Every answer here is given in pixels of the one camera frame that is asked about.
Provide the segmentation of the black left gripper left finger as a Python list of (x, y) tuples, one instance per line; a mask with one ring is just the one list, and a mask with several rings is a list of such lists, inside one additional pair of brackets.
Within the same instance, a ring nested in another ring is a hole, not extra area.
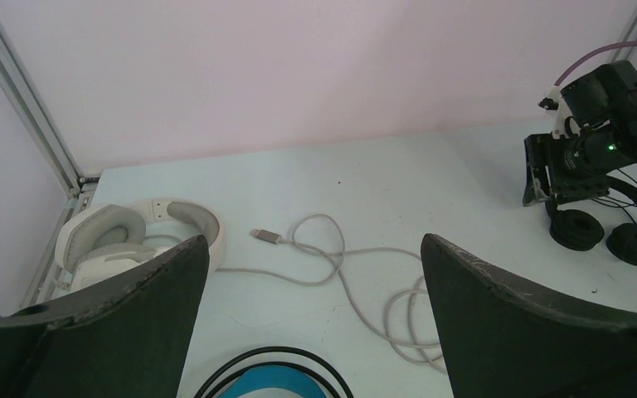
[(207, 281), (196, 235), (122, 274), (0, 316), (0, 397), (174, 397)]

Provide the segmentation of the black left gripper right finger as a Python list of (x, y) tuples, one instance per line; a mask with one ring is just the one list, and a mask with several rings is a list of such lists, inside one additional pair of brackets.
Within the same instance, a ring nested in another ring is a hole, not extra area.
[(456, 397), (637, 397), (637, 313), (563, 294), (436, 234), (421, 262)]

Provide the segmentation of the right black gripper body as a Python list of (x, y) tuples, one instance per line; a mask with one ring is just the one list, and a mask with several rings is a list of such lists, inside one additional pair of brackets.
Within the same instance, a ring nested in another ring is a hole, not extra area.
[(590, 199), (609, 191), (610, 135), (535, 136), (535, 197)]

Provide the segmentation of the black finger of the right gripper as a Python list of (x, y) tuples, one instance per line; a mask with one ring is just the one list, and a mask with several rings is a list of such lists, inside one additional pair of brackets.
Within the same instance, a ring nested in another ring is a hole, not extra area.
[(547, 173), (547, 148), (550, 134), (532, 134), (524, 139), (526, 158), (526, 185), (523, 191), (524, 207), (534, 206), (550, 198)]

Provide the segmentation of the small black on-ear headphones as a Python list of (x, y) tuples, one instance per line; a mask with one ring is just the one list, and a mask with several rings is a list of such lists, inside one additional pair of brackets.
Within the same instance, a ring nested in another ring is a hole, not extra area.
[[(637, 188), (616, 177), (608, 176), (609, 188), (629, 198), (637, 206)], [(602, 240), (606, 248), (619, 260), (637, 266), (637, 223), (618, 225), (605, 237), (600, 222), (584, 211), (574, 209), (560, 211), (555, 201), (545, 202), (551, 220), (549, 235), (559, 245), (575, 251), (593, 249)]]

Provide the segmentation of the black headset with blue band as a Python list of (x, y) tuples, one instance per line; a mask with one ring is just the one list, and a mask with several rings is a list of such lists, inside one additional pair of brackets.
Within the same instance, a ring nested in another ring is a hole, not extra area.
[[(304, 365), (287, 361), (257, 362), (231, 371), (231, 368), (265, 354), (289, 354), (308, 359), (332, 378)], [(244, 397), (264, 390), (279, 390), (298, 397), (353, 397), (342, 374), (321, 356), (298, 347), (266, 346), (251, 349), (219, 366), (198, 388), (196, 397)]]

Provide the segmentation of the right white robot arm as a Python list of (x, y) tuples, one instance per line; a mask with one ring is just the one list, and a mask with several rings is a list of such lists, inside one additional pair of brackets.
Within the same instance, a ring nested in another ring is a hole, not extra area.
[(637, 166), (637, 70), (629, 61), (554, 87), (539, 105), (554, 112), (556, 122), (550, 133), (524, 140), (524, 206), (602, 197), (610, 172)]

